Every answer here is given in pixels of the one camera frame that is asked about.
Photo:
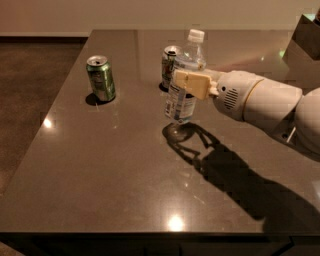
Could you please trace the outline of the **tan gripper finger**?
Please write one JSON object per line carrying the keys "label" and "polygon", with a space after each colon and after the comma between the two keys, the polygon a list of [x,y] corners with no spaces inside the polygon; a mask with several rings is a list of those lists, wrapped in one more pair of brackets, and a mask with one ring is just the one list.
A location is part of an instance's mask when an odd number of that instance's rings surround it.
{"label": "tan gripper finger", "polygon": [[210,76],[183,70],[174,71],[173,83],[200,100],[206,99],[213,87]]}

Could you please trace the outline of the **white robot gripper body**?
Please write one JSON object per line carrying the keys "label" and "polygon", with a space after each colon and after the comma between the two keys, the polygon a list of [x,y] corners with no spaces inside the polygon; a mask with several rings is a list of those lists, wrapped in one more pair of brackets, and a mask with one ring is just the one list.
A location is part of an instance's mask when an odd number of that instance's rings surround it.
{"label": "white robot gripper body", "polygon": [[217,94],[213,97],[216,109],[236,120],[244,120],[244,109],[250,93],[264,78],[246,71],[222,73],[217,80]]}

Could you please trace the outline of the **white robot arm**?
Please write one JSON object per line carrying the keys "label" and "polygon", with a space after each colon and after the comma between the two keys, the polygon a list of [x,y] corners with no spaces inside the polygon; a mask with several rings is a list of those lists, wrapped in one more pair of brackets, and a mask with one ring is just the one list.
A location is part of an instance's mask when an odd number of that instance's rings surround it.
{"label": "white robot arm", "polygon": [[305,94],[300,88],[246,71],[176,70],[173,82],[200,100],[212,98],[225,116],[253,125],[309,158],[320,158],[317,89]]}

